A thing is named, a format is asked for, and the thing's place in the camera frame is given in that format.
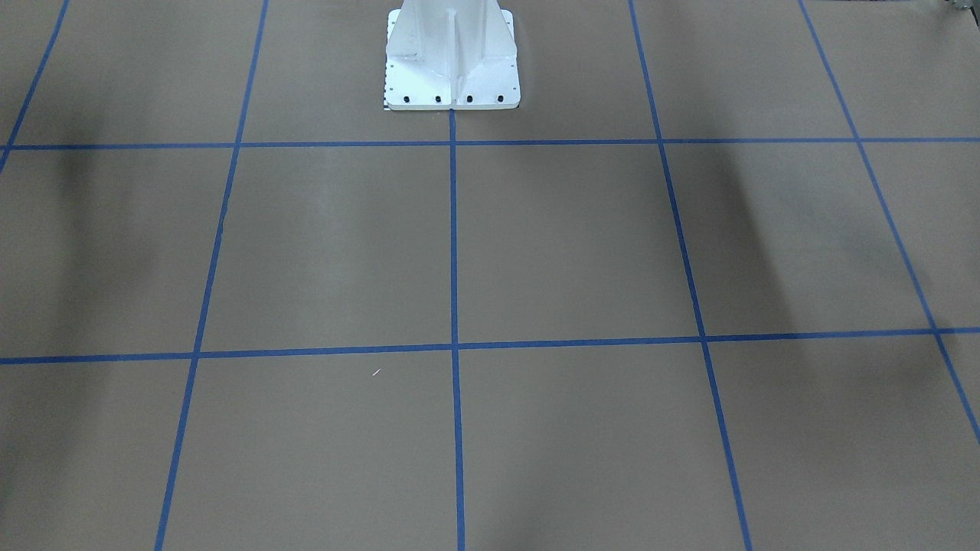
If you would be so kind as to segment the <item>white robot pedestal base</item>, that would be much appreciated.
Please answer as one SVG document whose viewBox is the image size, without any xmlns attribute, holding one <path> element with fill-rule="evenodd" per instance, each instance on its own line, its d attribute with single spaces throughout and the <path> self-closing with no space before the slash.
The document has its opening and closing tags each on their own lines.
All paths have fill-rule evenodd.
<svg viewBox="0 0 980 551">
<path fill-rule="evenodd" d="M 386 18 L 383 107 L 517 109 L 515 19 L 497 1 L 403 1 Z"/>
</svg>

